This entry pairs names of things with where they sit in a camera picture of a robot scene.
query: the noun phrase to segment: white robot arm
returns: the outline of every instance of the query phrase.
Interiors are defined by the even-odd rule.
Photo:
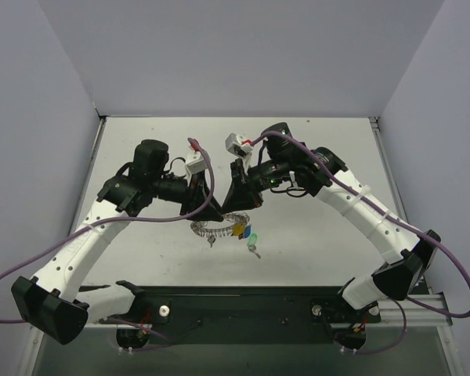
[[[79,289],[111,241],[154,198],[181,204],[181,215],[193,212],[205,202],[208,196],[204,175],[207,164],[201,153],[192,150],[187,156],[188,179],[165,171],[167,161],[166,144],[157,140],[142,141],[136,147],[133,162],[125,164],[116,176],[104,183],[97,200],[77,228],[86,231],[62,246],[31,279],[19,277],[16,280],[12,293],[25,321],[66,344],[87,322],[97,322],[131,309],[139,289],[126,281],[91,291],[79,292]],[[221,221],[219,210],[219,204],[212,198],[190,219]],[[105,222],[109,218],[122,220]]]
[[[263,134],[268,131],[291,135],[286,123],[273,125]],[[435,248],[412,232],[386,220],[390,215],[398,222],[405,223],[376,199],[370,187],[361,184],[345,163],[330,150],[319,147],[312,152],[334,177],[359,190],[358,196],[353,196],[330,181],[317,164],[285,138],[269,136],[267,139],[266,146],[263,147],[268,150],[269,161],[259,161],[252,168],[246,167],[250,164],[253,151],[248,149],[246,139],[232,134],[226,140],[226,149],[242,160],[237,159],[230,165],[232,184],[222,212],[258,208],[263,202],[262,191],[290,182],[290,188],[299,187],[336,209],[378,249],[385,260],[373,273],[350,280],[340,291],[342,297],[354,309],[363,309],[385,297],[404,300],[432,262]],[[380,215],[362,201],[361,197],[370,199],[385,214]],[[433,231],[430,230],[427,234],[440,241]]]

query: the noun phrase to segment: blue tag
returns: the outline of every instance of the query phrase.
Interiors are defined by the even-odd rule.
[[[244,239],[251,236],[251,225],[248,225],[244,230]]]

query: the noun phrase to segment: gray wall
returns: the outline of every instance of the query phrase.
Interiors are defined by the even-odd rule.
[[[373,116],[443,0],[39,0],[101,114]]]
[[[381,116],[381,134],[410,221],[442,234],[470,272],[470,0],[446,0]],[[443,255],[431,282],[450,309],[469,293]],[[470,319],[455,320],[470,374]]]
[[[0,0],[0,272],[67,234],[97,126],[38,3]],[[19,318],[12,282],[0,283],[1,318]],[[26,334],[0,325],[0,375],[15,374]]]

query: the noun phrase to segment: key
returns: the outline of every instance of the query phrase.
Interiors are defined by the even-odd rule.
[[[209,242],[209,244],[211,245],[211,248],[212,248],[212,245],[214,244],[214,242],[216,241],[216,238],[214,235],[210,235],[208,238],[207,238],[207,241]]]
[[[256,252],[256,246],[255,246],[255,245],[249,245],[249,246],[248,246],[248,249],[249,249],[250,252],[252,252],[252,253],[254,253],[256,256],[258,256],[258,259],[261,258],[261,256],[259,255],[259,253]]]

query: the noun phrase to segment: cable tie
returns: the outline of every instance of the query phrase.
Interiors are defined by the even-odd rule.
[[[370,186],[363,186],[362,187],[362,190],[360,190],[359,194],[357,194],[353,200],[351,200],[348,205],[346,205],[346,207],[340,211],[340,214],[345,216],[349,213],[350,210],[352,210],[352,208],[356,205],[357,202],[359,202],[360,200],[362,200],[362,197],[366,196],[367,194],[369,194],[371,191],[371,187]]]
[[[371,236],[373,235],[374,231],[376,231],[376,229],[379,227],[379,225],[381,225],[385,220],[386,220],[386,217],[388,217],[390,214],[392,213],[392,211],[390,209],[386,209],[385,211],[385,214],[380,218],[380,220],[374,225],[373,229],[369,232],[368,235],[366,235],[366,238],[367,239],[370,239]]]
[[[100,237],[101,239],[103,239],[104,241],[106,241],[108,244],[111,243],[111,240],[108,240],[108,238],[104,236],[103,231],[101,231],[101,230],[98,229],[97,227],[93,226],[92,224],[89,224],[89,225],[87,225],[87,226],[90,227],[91,230],[93,230],[95,233],[97,233],[97,234],[99,235],[99,237]]]

